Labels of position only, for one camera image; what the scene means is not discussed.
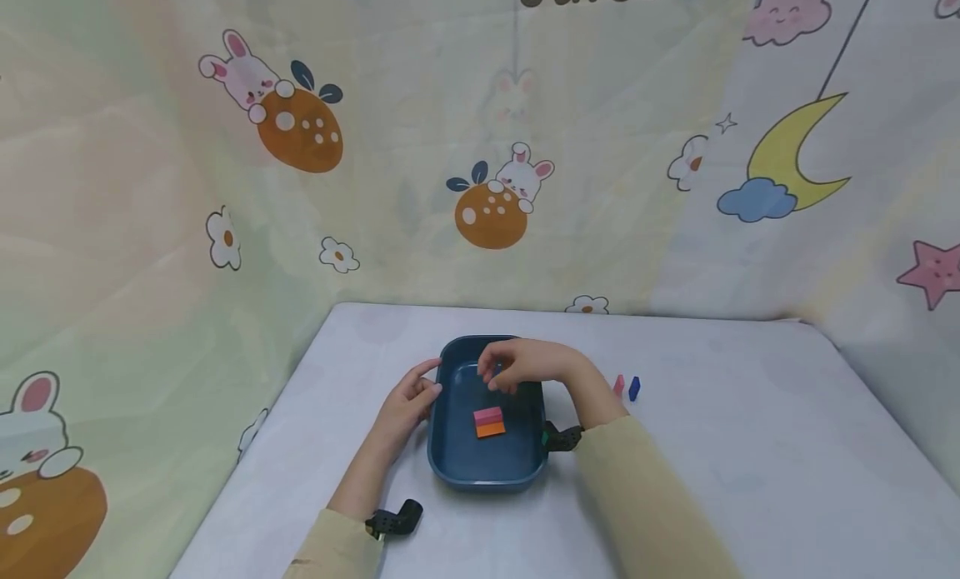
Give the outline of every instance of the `blue cloud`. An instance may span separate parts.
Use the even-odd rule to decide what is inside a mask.
[[[720,196],[717,208],[724,214],[735,214],[744,223],[760,219],[782,219],[797,207],[797,196],[786,192],[768,177],[748,179],[739,189]]]

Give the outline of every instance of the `blue plastic tray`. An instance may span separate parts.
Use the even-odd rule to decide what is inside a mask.
[[[437,382],[443,384],[430,414],[427,458],[437,477],[465,492],[522,492],[543,470],[543,388],[522,383],[516,395],[490,391],[478,376],[487,344],[513,335],[467,335],[443,348]],[[474,411],[500,407],[506,433],[478,439]]]

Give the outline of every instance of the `pink block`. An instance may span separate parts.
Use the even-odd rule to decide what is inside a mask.
[[[474,425],[490,425],[492,422],[503,422],[503,412],[500,407],[484,408],[473,413]]]

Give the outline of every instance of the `yellow crescent moon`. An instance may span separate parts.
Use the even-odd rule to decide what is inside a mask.
[[[777,121],[753,149],[747,164],[747,179],[769,177],[787,188],[787,193],[796,196],[794,211],[802,211],[832,196],[847,185],[850,177],[829,183],[815,183],[800,172],[800,148],[820,119],[847,95],[816,100],[790,112]]]

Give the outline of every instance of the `stacked blocks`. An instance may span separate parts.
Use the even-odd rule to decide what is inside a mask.
[[[500,407],[484,408],[473,413],[473,423],[477,429],[477,439],[506,433],[503,426],[503,412]]]

